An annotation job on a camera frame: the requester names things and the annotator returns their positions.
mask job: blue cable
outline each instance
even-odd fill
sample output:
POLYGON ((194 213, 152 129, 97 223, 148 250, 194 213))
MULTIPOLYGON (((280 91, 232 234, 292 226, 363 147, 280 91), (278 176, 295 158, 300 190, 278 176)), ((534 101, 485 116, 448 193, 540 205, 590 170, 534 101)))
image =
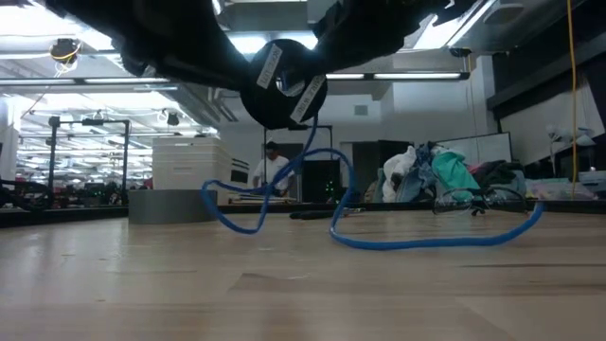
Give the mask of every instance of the blue cable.
POLYGON ((225 226, 229 227, 230 229, 232 229, 238 233, 249 234, 249 235, 258 233, 261 230, 263 223, 265 221, 265 216, 267 215, 267 207, 269 206, 269 198, 274 189, 274 186, 278 182, 280 182, 282 179, 286 178, 293 169, 297 168, 301 164, 301 162, 305 159, 305 157, 319 154, 319 153, 336 154, 348 166, 348 173, 349 173, 348 190, 346 191, 345 195, 343 195, 343 198, 341 199, 341 202, 339 203, 337 208, 334 210, 334 215, 332 216, 332 221, 330 223, 329 232, 330 232, 330 236, 334 240, 336 240, 337 242, 340 242, 344 245, 353 247, 353 248, 364 249, 364 250, 388 251, 388 250, 403 250, 403 249, 421 248, 421 247, 494 246, 494 245, 499 245, 499 244, 503 244, 503 243, 512 241, 515 238, 519 237, 520 235, 522 235, 523 233, 528 231, 529 228, 531 228, 533 225, 535 225, 541 218, 541 215, 543 214, 544 204, 537 203, 535 205, 534 212, 532 213, 532 215, 526 222, 524 222, 519 227, 516 227, 516 228, 510 230, 509 232, 506 232, 506 233, 503 233, 500 235, 496 235, 496 236, 492 236, 492 237, 441 238, 441 239, 425 239, 425 240, 404 241, 404 242, 368 242, 368 241, 354 240, 354 239, 345 237, 343 235, 340 235, 337 232, 336 226, 337 226, 337 222, 341 218, 341 214, 343 213, 343 210, 346 208, 346 204, 355 187, 353 166, 351 166, 351 163, 349 162, 348 158, 343 153, 341 153, 340 151, 337 151, 335 149, 320 148, 320 149, 316 149, 313 151, 309 151, 309 148, 310 148, 313 138, 315 136, 317 124, 318 124, 318 118, 316 116, 313 119, 312 133, 310 134, 310 137, 309 137, 307 143, 305 144, 305 147, 303 148, 303 153, 301 153, 298 157, 293 159, 284 168, 282 168, 276 174, 276 176, 274 176, 274 179, 272 180, 271 184, 269 184, 265 187, 262 187, 262 188, 247 189, 247 188, 237 188, 234 186, 229 186, 227 184, 222 183, 219 180, 206 181, 202 186, 202 198, 203 198, 206 206, 210 210, 211 214, 213 214, 215 217, 217 217, 217 219, 219 219, 219 221, 221 223, 223 223, 225 226), (217 205, 213 202, 210 195, 208 194, 208 187, 211 185, 217 185, 221 188, 233 190, 233 191, 240 192, 240 193, 259 192, 260 190, 263 190, 265 193, 265 196, 263 199, 263 205, 261 206, 261 213, 258 218, 257 227, 254 229, 243 228, 243 227, 240 227, 240 226, 232 223, 230 220, 228 220, 219 211, 219 209, 217 208, 217 205))

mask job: clothing pile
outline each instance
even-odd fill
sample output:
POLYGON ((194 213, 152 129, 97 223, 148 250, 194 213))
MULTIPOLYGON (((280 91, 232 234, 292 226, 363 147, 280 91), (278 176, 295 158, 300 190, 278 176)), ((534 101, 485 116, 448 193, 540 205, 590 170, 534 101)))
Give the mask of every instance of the clothing pile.
POLYGON ((379 180, 366 194, 374 203, 412 203, 434 201, 439 192, 453 188, 500 186, 526 193, 520 164, 506 161, 477 166, 464 163, 465 156, 433 142, 387 160, 379 170, 379 180))

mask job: white shirt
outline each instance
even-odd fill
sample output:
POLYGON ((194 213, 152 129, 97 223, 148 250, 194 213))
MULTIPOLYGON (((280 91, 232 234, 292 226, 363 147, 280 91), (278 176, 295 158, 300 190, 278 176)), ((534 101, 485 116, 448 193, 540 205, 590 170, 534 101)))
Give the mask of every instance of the white shirt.
MULTIPOLYGON (((272 180, 274 180, 274 176, 276 176, 276 174, 282 168, 284 168, 284 166, 286 166, 288 163, 289 163, 288 159, 284 156, 278 156, 274 161, 272 161, 268 158, 267 159, 267 182, 271 183, 272 180)), ((261 183, 265 180, 265 178, 263 176, 264 167, 265 167, 265 162, 263 160, 261 160, 258 163, 255 173, 253 174, 253 176, 259 177, 259 179, 261 180, 260 181, 261 183)), ((278 182, 276 184, 276 189, 284 190, 284 189, 288 188, 288 179, 293 175, 294 175, 294 171, 291 170, 291 172, 288 174, 287 177, 285 177, 284 179, 282 179, 280 182, 278 182)))

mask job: fabric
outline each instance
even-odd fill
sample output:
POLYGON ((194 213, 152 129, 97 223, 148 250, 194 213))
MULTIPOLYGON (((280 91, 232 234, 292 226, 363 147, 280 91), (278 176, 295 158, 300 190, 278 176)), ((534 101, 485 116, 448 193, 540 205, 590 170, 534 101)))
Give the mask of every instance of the fabric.
POLYGON ((376 189, 377 189, 377 181, 373 181, 372 184, 370 184, 370 186, 368 186, 368 189, 364 193, 364 202, 365 203, 372 203, 372 197, 375 195, 376 189))
MULTIPOLYGON (((288 164, 288 159, 284 156, 278 156, 275 160, 270 160, 269 158, 267 159, 267 182, 272 182, 272 180, 274 180, 274 176, 276 176, 276 174, 284 167, 288 164)), ((263 169, 265 168, 265 162, 263 160, 261 160, 258 163, 257 169, 255 170, 255 172, 253 173, 254 177, 258 177, 259 179, 261 179, 261 182, 264 181, 265 176, 263 175, 263 169)), ((294 176, 294 171, 291 171, 288 174, 288 177, 285 177, 284 179, 282 179, 280 182, 278 182, 276 184, 276 189, 279 190, 284 190, 286 188, 288 188, 288 179, 294 176)))
POLYGON ((511 180, 508 184, 494 184, 490 185, 491 187, 500 187, 500 188, 509 188, 514 190, 522 196, 526 196, 526 178, 524 177, 524 172, 521 170, 514 170, 513 174, 515 178, 511 180))
POLYGON ((383 184, 383 202, 395 203, 397 190, 402 179, 408 174, 417 160, 415 147, 408 146, 404 154, 397 154, 387 160, 383 166, 385 182, 383 184))
POLYGON ((446 152, 434 157, 432 169, 444 188, 476 188, 477 182, 469 173, 463 160, 465 158, 458 153, 446 152))
POLYGON ((383 169, 377 170, 377 178, 377 187, 375 188, 375 193, 372 196, 372 202, 375 204, 383 202, 383 184, 385 182, 385 172, 383 169))
POLYGON ((473 174, 473 178, 481 188, 497 184, 509 184, 516 178, 514 171, 522 171, 518 163, 508 163, 503 160, 487 162, 473 174))
POLYGON ((425 189, 432 188, 436 183, 436 177, 431 167, 433 156, 431 154, 433 143, 428 142, 421 145, 417 150, 417 159, 413 168, 404 178, 401 186, 398 188, 396 201, 398 203, 410 203, 417 201, 425 189))

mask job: gray bin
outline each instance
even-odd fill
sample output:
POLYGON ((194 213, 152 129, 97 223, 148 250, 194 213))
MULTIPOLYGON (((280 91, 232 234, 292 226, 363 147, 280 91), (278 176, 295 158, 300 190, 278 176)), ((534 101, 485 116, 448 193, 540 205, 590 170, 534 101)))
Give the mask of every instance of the gray bin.
MULTIPOLYGON (((217 191, 208 192, 215 205, 217 191)), ((198 189, 141 189, 129 192, 131 224, 190 224, 215 221, 198 189)))

